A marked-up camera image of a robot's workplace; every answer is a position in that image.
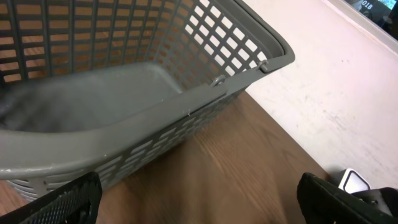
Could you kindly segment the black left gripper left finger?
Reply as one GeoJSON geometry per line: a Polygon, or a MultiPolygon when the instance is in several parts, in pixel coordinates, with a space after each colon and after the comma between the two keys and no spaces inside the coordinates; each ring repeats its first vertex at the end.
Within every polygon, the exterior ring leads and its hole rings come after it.
{"type": "Polygon", "coordinates": [[[1,216],[1,223],[93,224],[98,217],[102,194],[98,173],[89,172],[1,216]]]}

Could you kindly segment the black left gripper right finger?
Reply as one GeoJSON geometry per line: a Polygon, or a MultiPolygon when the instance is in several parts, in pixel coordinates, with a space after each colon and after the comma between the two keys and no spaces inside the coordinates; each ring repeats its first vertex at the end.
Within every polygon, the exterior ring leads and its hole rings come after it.
{"type": "Polygon", "coordinates": [[[298,183],[297,200],[307,223],[397,224],[397,218],[309,172],[298,183]]]}

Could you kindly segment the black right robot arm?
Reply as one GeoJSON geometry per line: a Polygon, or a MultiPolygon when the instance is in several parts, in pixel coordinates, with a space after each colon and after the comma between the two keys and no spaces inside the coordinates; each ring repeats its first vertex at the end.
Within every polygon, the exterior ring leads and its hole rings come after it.
{"type": "Polygon", "coordinates": [[[373,208],[397,218],[397,189],[384,187],[352,193],[373,208]]]}

